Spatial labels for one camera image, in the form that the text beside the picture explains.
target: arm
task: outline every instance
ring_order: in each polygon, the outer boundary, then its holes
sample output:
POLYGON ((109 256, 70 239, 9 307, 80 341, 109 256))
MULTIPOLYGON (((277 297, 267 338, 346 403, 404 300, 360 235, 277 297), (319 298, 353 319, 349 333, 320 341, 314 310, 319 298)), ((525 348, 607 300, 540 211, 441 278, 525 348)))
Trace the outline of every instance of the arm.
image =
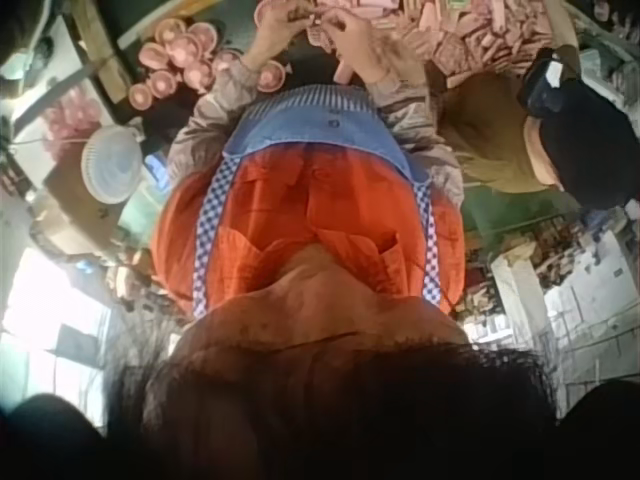
POLYGON ((172 186, 215 165, 235 122, 256 98, 257 85, 258 74, 242 60, 218 74, 211 92, 198 101, 171 145, 168 167, 172 186))
POLYGON ((464 200, 462 170, 451 148, 436 133, 426 81, 411 86, 390 73, 367 88, 398 144, 429 171, 434 185, 459 208, 464 200))
POLYGON ((375 38, 368 21, 345 10, 325 14, 323 28, 342 59, 367 85, 398 144, 429 171, 434 185, 460 207, 464 200, 462 171, 451 149, 436 134, 429 87, 420 61, 399 42, 375 38))
POLYGON ((559 48, 565 45, 579 48, 578 35, 571 21, 569 12, 564 7, 564 0, 543 0, 549 15, 551 31, 553 33, 553 46, 559 48))
POLYGON ((238 119, 257 96, 258 72, 311 25, 308 11, 310 6, 305 0, 265 8, 249 51, 228 70, 218 73, 211 92, 198 101, 189 122, 173 142, 168 166, 174 187, 190 174, 216 165, 238 119), (297 16, 302 20, 290 20, 297 16))

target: checkered apron strap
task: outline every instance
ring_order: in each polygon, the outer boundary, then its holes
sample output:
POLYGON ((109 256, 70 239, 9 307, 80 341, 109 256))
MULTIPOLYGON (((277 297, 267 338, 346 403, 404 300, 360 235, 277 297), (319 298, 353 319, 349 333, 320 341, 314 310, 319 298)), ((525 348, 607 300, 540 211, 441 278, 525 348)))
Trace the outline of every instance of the checkered apron strap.
POLYGON ((207 314, 207 271, 218 224, 242 158, 223 157, 200 209, 196 227, 196 254, 193 268, 193 316, 207 314))
POLYGON ((414 185, 413 192, 420 210, 420 219, 427 240, 427 258, 424 267, 422 296, 433 305, 440 305, 440 268, 438 266, 438 244, 436 242, 436 222, 431 208, 431 182, 414 185))

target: person in black hat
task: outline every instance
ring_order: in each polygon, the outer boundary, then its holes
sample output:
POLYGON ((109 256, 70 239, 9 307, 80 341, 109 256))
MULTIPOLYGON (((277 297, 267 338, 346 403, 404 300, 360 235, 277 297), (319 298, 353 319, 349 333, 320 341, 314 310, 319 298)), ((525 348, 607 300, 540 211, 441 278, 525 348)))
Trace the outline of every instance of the person in black hat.
POLYGON ((553 56, 541 54, 523 80, 470 77, 443 97, 439 133, 469 182, 506 193, 556 186, 583 207, 623 206, 640 192, 640 143, 627 116, 580 80, 562 2, 544 3, 553 56))

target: black hat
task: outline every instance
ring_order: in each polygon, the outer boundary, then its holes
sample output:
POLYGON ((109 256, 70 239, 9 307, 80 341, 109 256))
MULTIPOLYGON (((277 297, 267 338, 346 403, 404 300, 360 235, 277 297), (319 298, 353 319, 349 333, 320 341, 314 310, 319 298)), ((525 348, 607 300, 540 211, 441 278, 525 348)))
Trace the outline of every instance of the black hat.
POLYGON ((577 79, 562 83, 545 115, 542 145, 564 189, 584 207, 623 206, 640 192, 640 142, 629 118, 577 79))

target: olive shirt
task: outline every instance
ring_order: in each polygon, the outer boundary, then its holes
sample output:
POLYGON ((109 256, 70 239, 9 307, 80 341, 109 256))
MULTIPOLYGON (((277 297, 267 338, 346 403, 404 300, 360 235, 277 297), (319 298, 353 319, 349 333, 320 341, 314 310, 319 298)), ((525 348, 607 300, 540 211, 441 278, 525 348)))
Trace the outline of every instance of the olive shirt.
MULTIPOLYGON (((574 72, 580 71, 578 49, 565 45, 556 53, 574 72)), ((573 76, 567 70, 564 78, 573 76)), ((521 87, 522 79, 486 72, 442 99, 439 133, 454 149, 467 179, 506 193, 548 188, 536 178, 527 153, 527 112, 517 99, 521 87)))

